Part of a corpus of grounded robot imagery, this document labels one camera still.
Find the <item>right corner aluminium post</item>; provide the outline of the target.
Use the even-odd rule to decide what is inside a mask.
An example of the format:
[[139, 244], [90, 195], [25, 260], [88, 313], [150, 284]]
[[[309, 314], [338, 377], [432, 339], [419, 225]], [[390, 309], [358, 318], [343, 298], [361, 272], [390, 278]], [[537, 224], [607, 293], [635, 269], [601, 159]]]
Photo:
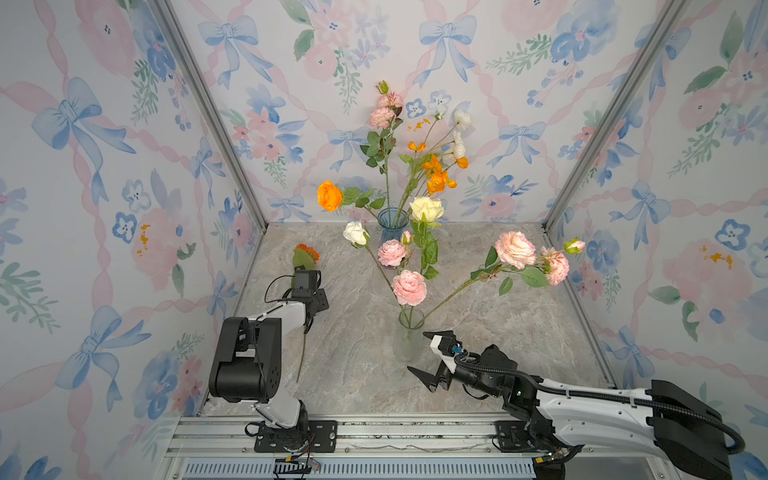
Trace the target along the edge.
[[662, 9], [651, 24], [646, 43], [639, 49], [635, 59], [626, 72], [625, 80], [617, 88], [608, 104], [595, 135], [587, 143], [582, 156], [576, 161], [574, 169], [567, 177], [563, 189], [557, 195], [556, 201], [542, 223], [544, 233], [552, 234], [556, 229], [564, 211], [578, 190], [579, 185], [587, 175], [592, 163], [608, 141], [615, 125], [619, 122], [625, 110], [632, 103], [634, 96], [645, 77], [651, 72], [656, 59], [661, 55], [664, 46], [674, 33], [677, 24], [688, 8], [690, 2], [685, 0], [665, 1]]

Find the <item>large orange ranunculus stem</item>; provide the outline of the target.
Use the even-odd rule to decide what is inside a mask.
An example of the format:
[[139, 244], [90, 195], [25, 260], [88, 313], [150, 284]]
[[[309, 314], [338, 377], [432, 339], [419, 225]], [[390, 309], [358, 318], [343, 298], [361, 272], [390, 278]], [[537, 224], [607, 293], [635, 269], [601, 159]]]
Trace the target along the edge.
[[389, 205], [386, 195], [376, 189], [339, 187], [331, 181], [325, 181], [317, 187], [316, 197], [323, 210], [339, 213], [351, 220], [375, 218]]

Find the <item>orange poppy flower stem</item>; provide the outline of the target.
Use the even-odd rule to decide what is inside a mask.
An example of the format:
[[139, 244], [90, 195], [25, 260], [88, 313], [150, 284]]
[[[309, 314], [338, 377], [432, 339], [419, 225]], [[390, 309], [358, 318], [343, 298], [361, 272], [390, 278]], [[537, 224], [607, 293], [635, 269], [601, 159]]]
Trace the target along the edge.
[[407, 153], [401, 160], [407, 166], [407, 181], [398, 206], [395, 208], [395, 222], [407, 219], [406, 204], [411, 198], [431, 196], [446, 188], [455, 188], [457, 183], [449, 176], [449, 170], [457, 165], [464, 155], [456, 156], [456, 141], [446, 141], [428, 148], [425, 142], [410, 141]]

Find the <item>pink rose flower stem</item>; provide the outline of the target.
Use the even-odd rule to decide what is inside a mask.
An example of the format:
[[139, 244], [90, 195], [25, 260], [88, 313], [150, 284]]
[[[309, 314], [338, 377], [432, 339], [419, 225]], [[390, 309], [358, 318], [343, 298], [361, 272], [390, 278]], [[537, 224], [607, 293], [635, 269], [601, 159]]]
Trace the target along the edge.
[[377, 208], [391, 207], [391, 190], [389, 180], [389, 157], [396, 145], [395, 131], [403, 123], [403, 99], [394, 91], [386, 80], [379, 81], [375, 88], [380, 95], [376, 107], [369, 115], [368, 125], [371, 131], [367, 134], [368, 144], [362, 147], [366, 157], [366, 165], [375, 168], [385, 178], [385, 195], [381, 202], [373, 200], [369, 203], [371, 210], [374, 204]]

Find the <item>blue purple glass vase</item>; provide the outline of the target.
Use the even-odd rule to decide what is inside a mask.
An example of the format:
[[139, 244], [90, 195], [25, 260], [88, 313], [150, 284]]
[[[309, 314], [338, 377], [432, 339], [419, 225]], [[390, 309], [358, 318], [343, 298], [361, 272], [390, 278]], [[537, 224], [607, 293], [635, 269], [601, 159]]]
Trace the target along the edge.
[[380, 244], [391, 240], [399, 241], [409, 224], [408, 214], [396, 207], [382, 209], [377, 216], [377, 220], [382, 230]]

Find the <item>left corner aluminium post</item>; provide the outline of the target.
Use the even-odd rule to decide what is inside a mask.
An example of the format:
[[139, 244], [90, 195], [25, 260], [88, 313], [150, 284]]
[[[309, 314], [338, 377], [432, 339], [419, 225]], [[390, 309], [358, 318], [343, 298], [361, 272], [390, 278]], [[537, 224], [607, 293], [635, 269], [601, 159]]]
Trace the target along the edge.
[[265, 234], [268, 223], [258, 205], [254, 190], [248, 181], [246, 169], [236, 155], [232, 140], [225, 131], [223, 120], [205, 83], [203, 72], [195, 59], [172, 3], [165, 0], [149, 0], [148, 5], [156, 16], [170, 49], [176, 56], [180, 68], [187, 78], [193, 98], [201, 110], [203, 120], [207, 123], [211, 135], [223, 155], [225, 164], [232, 172], [236, 186], [240, 189], [249, 212], [256, 220], [258, 230], [261, 234]]

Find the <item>aluminium front rail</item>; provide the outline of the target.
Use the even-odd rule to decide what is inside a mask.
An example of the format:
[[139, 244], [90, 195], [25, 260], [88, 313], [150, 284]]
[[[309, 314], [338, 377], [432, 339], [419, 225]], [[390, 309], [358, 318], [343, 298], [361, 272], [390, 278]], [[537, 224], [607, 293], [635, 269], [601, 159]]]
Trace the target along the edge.
[[179, 422], [159, 479], [676, 479], [667, 461], [586, 446], [562, 466], [531, 453], [503, 453], [501, 415], [339, 415], [335, 449], [319, 445], [297, 460], [255, 449], [257, 417], [210, 416]]

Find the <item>white rosebud stem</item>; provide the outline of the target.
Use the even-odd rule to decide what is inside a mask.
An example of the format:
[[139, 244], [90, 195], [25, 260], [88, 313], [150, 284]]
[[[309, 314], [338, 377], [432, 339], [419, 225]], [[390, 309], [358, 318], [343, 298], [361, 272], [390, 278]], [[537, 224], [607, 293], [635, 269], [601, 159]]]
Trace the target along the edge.
[[378, 269], [379, 273], [383, 277], [385, 283], [387, 284], [390, 293], [395, 298], [396, 301], [398, 301], [393, 284], [387, 274], [384, 272], [384, 269], [382, 265], [377, 260], [376, 256], [373, 253], [372, 248], [370, 247], [370, 235], [368, 231], [365, 229], [365, 227], [362, 225], [360, 221], [351, 221], [346, 224], [343, 231], [343, 237], [356, 249], [363, 249], [368, 253], [368, 255], [373, 260], [376, 268]]

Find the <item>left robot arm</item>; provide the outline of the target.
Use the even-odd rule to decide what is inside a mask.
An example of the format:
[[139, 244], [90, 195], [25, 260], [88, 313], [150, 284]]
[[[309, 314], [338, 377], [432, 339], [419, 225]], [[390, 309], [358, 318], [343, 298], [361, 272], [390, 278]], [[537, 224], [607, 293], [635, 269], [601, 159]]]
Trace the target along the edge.
[[282, 385], [282, 339], [294, 330], [308, 333], [329, 303], [320, 271], [297, 269], [289, 278], [292, 287], [267, 312], [224, 320], [208, 391], [228, 403], [253, 403], [270, 429], [305, 433], [306, 407]]

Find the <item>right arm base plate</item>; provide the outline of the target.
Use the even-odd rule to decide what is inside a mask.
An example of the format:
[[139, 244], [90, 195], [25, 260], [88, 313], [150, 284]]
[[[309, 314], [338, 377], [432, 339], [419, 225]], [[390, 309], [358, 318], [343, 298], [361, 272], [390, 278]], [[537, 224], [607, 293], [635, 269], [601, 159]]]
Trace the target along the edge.
[[565, 458], [580, 453], [582, 445], [567, 446], [557, 439], [535, 438], [528, 431], [528, 423], [520, 420], [499, 420], [493, 423], [495, 436], [492, 443], [502, 453], [535, 453]]

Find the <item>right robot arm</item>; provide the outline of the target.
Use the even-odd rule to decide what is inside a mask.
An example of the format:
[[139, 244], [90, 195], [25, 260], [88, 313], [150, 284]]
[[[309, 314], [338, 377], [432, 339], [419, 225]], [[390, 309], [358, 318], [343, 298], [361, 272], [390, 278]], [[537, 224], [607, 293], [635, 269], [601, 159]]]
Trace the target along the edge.
[[587, 448], [606, 447], [667, 460], [701, 479], [731, 479], [731, 459], [745, 450], [717, 410], [671, 382], [628, 390], [573, 386], [519, 370], [495, 345], [471, 352], [451, 330], [425, 336], [437, 370], [409, 372], [431, 392], [459, 383], [476, 400], [501, 400], [510, 417], [495, 422], [494, 446], [532, 454], [540, 470], [563, 474]]

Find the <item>dark orange flower stem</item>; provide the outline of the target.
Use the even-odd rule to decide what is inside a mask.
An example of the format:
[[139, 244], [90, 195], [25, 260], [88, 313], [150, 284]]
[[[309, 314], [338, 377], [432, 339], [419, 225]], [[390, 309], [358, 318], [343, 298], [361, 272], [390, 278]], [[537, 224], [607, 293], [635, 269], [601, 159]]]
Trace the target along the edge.
[[[292, 259], [294, 271], [297, 269], [318, 270], [317, 269], [318, 261], [319, 261], [319, 253], [314, 248], [309, 247], [308, 245], [305, 245], [305, 244], [298, 244], [294, 248], [293, 259]], [[306, 352], [307, 335], [311, 327], [304, 326], [303, 337], [302, 337], [302, 354], [301, 354], [300, 366], [297, 373], [296, 381], [299, 381], [301, 376], [301, 372], [304, 364], [305, 352]]]

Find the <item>corner aluminium post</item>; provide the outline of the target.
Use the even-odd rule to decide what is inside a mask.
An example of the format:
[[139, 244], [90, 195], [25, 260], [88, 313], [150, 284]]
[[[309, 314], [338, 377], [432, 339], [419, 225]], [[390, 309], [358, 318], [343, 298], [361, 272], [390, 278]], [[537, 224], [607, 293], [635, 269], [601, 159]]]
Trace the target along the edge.
[[265, 234], [268, 223], [258, 205], [254, 190], [248, 181], [246, 169], [236, 155], [232, 140], [225, 131], [223, 120], [205, 83], [203, 72], [195, 59], [172, 3], [165, 0], [149, 0], [148, 5], [156, 16], [170, 49], [176, 56], [180, 68], [187, 78], [193, 98], [201, 110], [203, 120], [207, 123], [211, 135], [223, 155], [225, 164], [232, 172], [236, 186], [240, 189], [249, 212], [256, 220], [258, 230], [261, 234]]
[[582, 156], [576, 161], [574, 169], [567, 177], [563, 189], [557, 195], [556, 201], [542, 223], [544, 233], [552, 234], [556, 229], [564, 211], [578, 190], [579, 185], [587, 175], [592, 163], [608, 141], [615, 125], [619, 122], [625, 110], [632, 103], [634, 96], [645, 77], [651, 72], [656, 59], [661, 55], [664, 46], [674, 33], [677, 24], [688, 8], [690, 2], [685, 0], [665, 1], [662, 9], [651, 24], [646, 43], [639, 49], [635, 59], [626, 72], [625, 80], [617, 88], [608, 104], [595, 135], [587, 143]]

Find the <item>clear frosted glass vase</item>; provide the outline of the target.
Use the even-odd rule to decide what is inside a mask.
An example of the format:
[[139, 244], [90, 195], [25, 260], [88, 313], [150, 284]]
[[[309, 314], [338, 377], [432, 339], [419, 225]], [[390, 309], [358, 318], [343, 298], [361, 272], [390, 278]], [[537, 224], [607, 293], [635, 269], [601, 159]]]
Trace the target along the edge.
[[425, 316], [420, 309], [412, 306], [401, 308], [393, 345], [393, 353], [397, 359], [404, 362], [418, 359], [424, 324]]

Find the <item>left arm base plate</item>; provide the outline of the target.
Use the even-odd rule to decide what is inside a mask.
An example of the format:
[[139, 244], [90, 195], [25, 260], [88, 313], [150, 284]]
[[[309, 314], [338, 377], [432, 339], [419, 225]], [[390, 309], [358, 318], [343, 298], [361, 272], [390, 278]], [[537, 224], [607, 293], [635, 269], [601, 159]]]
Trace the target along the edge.
[[254, 440], [256, 453], [334, 453], [338, 439], [335, 420], [300, 421], [293, 428], [269, 427], [265, 421], [246, 425], [245, 433]]

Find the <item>white flower stem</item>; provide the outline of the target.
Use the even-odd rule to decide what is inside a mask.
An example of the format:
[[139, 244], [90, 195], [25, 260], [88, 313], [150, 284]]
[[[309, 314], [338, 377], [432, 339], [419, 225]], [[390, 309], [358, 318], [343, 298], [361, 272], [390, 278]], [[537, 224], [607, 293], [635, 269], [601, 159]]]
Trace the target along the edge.
[[471, 116], [467, 111], [457, 109], [453, 112], [451, 120], [452, 126], [448, 133], [434, 145], [421, 163], [429, 196], [442, 193], [446, 188], [457, 187], [457, 182], [449, 175], [453, 167], [459, 170], [469, 167], [463, 132], [471, 126]]

